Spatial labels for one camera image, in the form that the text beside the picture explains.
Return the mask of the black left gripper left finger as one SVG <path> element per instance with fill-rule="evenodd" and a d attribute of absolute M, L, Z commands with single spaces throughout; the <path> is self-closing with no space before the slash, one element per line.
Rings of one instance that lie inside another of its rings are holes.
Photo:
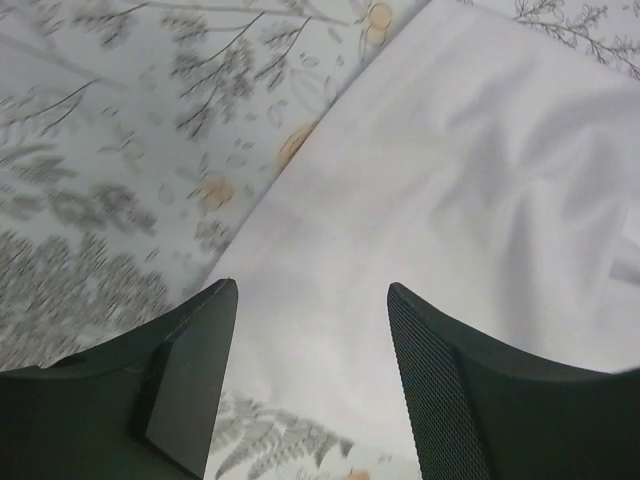
<path fill-rule="evenodd" d="M 1 376 L 5 479 L 200 479 L 234 331 L 231 279 L 46 367 Z"/>

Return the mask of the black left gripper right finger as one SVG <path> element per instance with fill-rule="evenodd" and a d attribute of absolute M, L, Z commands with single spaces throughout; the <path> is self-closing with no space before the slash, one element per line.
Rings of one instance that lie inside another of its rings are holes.
<path fill-rule="evenodd" d="M 387 308 L 421 475 L 635 479 L 639 373 L 524 352 L 394 283 Z"/>

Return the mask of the white t shirt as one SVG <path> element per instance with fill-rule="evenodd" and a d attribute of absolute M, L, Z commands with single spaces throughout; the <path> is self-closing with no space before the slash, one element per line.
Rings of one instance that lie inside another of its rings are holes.
<path fill-rule="evenodd" d="M 425 6 L 338 99 L 215 267 L 224 386 L 415 458 L 399 282 L 533 354 L 639 363 L 639 84 L 478 6 Z"/>

